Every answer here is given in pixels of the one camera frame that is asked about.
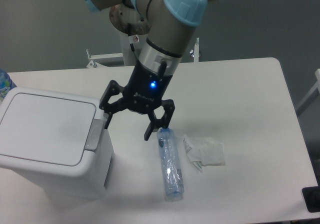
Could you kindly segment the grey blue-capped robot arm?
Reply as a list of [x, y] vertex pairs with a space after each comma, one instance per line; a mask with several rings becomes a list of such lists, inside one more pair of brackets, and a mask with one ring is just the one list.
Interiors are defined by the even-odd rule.
[[127, 85], [111, 80], [99, 103], [109, 118], [123, 110], [148, 115], [150, 123], [144, 133], [148, 140], [153, 132], [169, 126], [175, 105], [171, 99], [164, 100], [163, 95], [212, 0], [84, 1], [91, 11], [124, 5], [149, 25]]

